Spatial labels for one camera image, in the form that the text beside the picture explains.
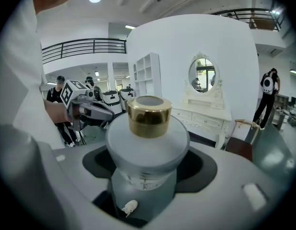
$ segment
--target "black pants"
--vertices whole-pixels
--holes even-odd
[[[254,114],[254,118],[253,121],[257,121],[258,118],[260,117],[260,115],[262,114],[264,108],[266,107],[266,113],[264,116],[263,121],[260,123],[261,128],[264,128],[266,125],[266,122],[268,120],[268,117],[272,111],[273,108],[273,103],[274,103],[274,94],[263,94],[263,97],[261,99],[259,108],[257,109],[257,111]]]
[[[76,142],[76,140],[77,140],[77,136],[75,134],[75,131],[68,128],[70,125],[71,125],[70,122],[56,124],[57,129],[59,130],[59,132],[60,132],[61,136],[63,137],[64,141],[66,141],[68,144],[70,144],[71,142]],[[70,139],[69,135],[65,132],[64,126],[66,126],[72,140]]]

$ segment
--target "drawer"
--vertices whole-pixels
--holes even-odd
[[[223,125],[223,120],[195,113],[192,115],[192,121],[215,129],[221,129]]]
[[[174,109],[172,108],[171,110],[171,115],[177,118],[185,119],[185,120],[190,120],[192,119],[192,112],[180,110],[180,109]]]

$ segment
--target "person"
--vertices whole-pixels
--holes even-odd
[[[92,90],[95,85],[92,77],[86,77],[85,83],[86,83],[85,86],[88,87],[90,90]]]
[[[63,103],[42,98],[46,77],[36,15],[66,1],[22,0],[0,35],[0,125],[24,131],[52,149],[65,148],[54,123],[71,120]]]
[[[62,89],[64,87],[64,82],[65,82],[65,78],[63,76],[57,77],[57,85],[48,91],[47,101],[50,101],[53,103],[63,103],[60,96],[62,93]],[[56,126],[57,126],[57,129],[59,130],[62,138],[65,140],[65,143],[67,144],[67,146],[74,147],[75,143],[77,141],[77,136],[75,134],[75,131],[73,131],[72,129],[69,128],[71,126],[71,123],[70,122],[57,123]],[[71,138],[65,132],[64,127],[67,128]]]
[[[195,78],[195,79],[192,81],[192,87],[193,87],[194,89],[197,89],[197,86],[198,86],[197,81],[198,81],[198,80],[199,80],[198,78]]]
[[[211,79],[211,85],[212,86],[214,86],[214,84],[215,84],[215,77],[216,77],[216,74],[214,74],[212,79]]]
[[[264,108],[266,107],[264,119],[260,123],[261,130],[265,129],[266,122],[272,111],[273,103],[274,103],[274,95],[278,94],[280,91],[280,78],[278,77],[277,73],[278,71],[275,68],[272,68],[269,72],[263,75],[261,80],[261,86],[263,86],[263,82],[266,77],[271,76],[271,78],[273,79],[273,93],[272,94],[263,93],[260,105],[257,111],[255,112],[254,118],[253,118],[253,122],[256,122],[259,119],[260,115],[262,114]],[[276,82],[278,83],[278,89],[275,89],[274,87]]]

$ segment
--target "white clip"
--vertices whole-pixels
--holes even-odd
[[[130,202],[126,203],[125,207],[122,208],[122,211],[127,214],[126,218],[137,208],[137,201],[131,200]]]

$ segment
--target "chair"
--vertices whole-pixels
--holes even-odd
[[[241,125],[247,124],[247,125],[250,125],[252,128],[257,129],[250,143],[248,143],[248,142],[246,142],[244,140],[232,137],[237,123],[240,123],[239,128],[240,128]],[[240,156],[242,156],[242,157],[244,157],[244,158],[246,158],[246,159],[248,159],[248,160],[250,160],[252,162],[252,160],[253,160],[252,144],[253,144],[253,142],[254,142],[254,140],[255,140],[258,132],[259,132],[259,129],[260,129],[260,126],[257,125],[254,122],[246,121],[245,119],[236,119],[234,128],[233,128],[233,130],[231,132],[231,135],[230,135],[229,141],[228,141],[228,143],[226,145],[225,151],[238,154],[238,155],[240,155]]]

